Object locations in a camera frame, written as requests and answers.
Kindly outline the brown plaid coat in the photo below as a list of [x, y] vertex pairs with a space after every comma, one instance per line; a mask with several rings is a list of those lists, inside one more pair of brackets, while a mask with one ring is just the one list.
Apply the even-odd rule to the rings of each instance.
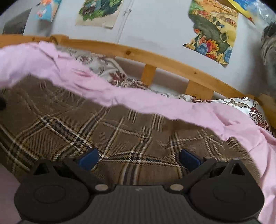
[[260, 181], [245, 148], [208, 128], [121, 105], [105, 107], [33, 76], [1, 89], [1, 98], [7, 104], [1, 111], [1, 163], [19, 181], [41, 158], [58, 162], [92, 148], [98, 149], [99, 161], [91, 172], [107, 184], [181, 179], [188, 174], [180, 162], [182, 149], [221, 162], [238, 157]]

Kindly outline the pink bed sheet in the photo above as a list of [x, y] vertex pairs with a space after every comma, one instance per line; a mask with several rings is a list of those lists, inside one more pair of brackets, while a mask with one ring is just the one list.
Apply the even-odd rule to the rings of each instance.
[[275, 137], [251, 98], [198, 102], [113, 86], [49, 42], [1, 49], [1, 161], [21, 181], [42, 157], [60, 161], [90, 148], [92, 173], [107, 183], [183, 178], [186, 147], [219, 161], [238, 156], [265, 197], [261, 223], [275, 223]]

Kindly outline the grey door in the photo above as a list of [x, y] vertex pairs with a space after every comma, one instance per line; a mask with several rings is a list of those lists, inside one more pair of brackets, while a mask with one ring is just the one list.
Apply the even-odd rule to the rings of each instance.
[[31, 8], [5, 23], [2, 34], [23, 34]]

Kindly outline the orange anime girl poster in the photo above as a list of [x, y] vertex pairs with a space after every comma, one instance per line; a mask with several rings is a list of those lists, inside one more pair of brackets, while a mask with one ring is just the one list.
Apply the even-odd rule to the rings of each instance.
[[36, 18], [38, 20], [52, 22], [60, 3], [61, 0], [41, 0], [38, 4]]

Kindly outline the floral patterned bedding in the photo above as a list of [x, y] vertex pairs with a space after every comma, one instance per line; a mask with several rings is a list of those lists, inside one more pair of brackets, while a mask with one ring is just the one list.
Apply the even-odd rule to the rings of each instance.
[[272, 131], [272, 127], [270, 126], [269, 121], [265, 116], [263, 108], [256, 100], [252, 98], [243, 97], [201, 100], [187, 94], [173, 95], [171, 93], [159, 92], [151, 89], [140, 80], [129, 78], [120, 65], [116, 62], [116, 60], [108, 58], [105, 55], [95, 54], [87, 50], [73, 49], [71, 47], [56, 46], [56, 48], [61, 52], [68, 53], [76, 61], [81, 62], [83, 65], [90, 68], [90, 70], [96, 75], [105, 79], [114, 86], [148, 90], [167, 98], [181, 99], [192, 103], [214, 102], [225, 104], [234, 107], [249, 116], [249, 118], [251, 118], [251, 120], [253, 120], [256, 125], [264, 128], [267, 131]]

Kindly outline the green chibi character poster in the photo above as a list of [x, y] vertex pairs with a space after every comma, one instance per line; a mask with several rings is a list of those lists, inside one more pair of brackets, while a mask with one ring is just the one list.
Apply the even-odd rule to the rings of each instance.
[[75, 25], [113, 29], [123, 3], [123, 0], [84, 1]]

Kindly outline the grey furry blanket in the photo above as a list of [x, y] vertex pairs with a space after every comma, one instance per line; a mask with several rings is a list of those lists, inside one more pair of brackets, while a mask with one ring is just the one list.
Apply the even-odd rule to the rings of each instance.
[[261, 58], [265, 69], [268, 92], [275, 98], [275, 22], [264, 28], [261, 39]]

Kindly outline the colourful landscape poster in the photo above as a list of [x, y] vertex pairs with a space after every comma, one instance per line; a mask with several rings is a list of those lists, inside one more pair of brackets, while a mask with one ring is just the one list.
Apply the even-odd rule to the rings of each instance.
[[238, 15], [228, 1], [191, 1], [188, 16], [196, 36], [183, 47], [227, 66], [236, 39]]

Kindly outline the yellow blue poster corner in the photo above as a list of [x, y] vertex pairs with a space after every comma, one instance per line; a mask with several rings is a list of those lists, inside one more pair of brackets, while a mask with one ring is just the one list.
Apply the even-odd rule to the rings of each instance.
[[228, 0], [228, 2], [237, 9], [242, 15], [244, 15], [247, 19], [254, 23], [252, 18], [253, 13], [255, 11], [254, 6], [257, 1], [255, 0]]

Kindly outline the wooden bed frame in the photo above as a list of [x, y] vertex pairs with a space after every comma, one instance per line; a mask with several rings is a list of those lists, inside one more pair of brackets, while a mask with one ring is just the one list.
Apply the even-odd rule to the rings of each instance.
[[55, 47], [58, 44], [144, 63], [143, 77], [145, 78], [154, 75], [157, 68], [172, 72], [189, 80], [187, 86], [189, 93], [209, 97], [214, 92], [226, 97], [241, 96], [236, 89], [200, 70], [145, 50], [107, 42], [70, 39], [62, 35], [51, 37], [17, 34], [1, 36], [1, 49], [11, 49], [14, 56], [19, 55], [22, 47], [38, 47], [39, 51], [49, 56], [59, 67], [58, 74], [46, 69], [43, 78], [50, 78], [54, 84], [101, 105], [119, 104], [141, 113], [156, 113], [170, 119], [182, 119], [197, 124], [217, 119], [240, 124], [253, 122], [249, 116], [224, 104], [189, 103], [178, 99], [169, 99], [141, 89], [112, 86], [69, 55], [56, 51]]

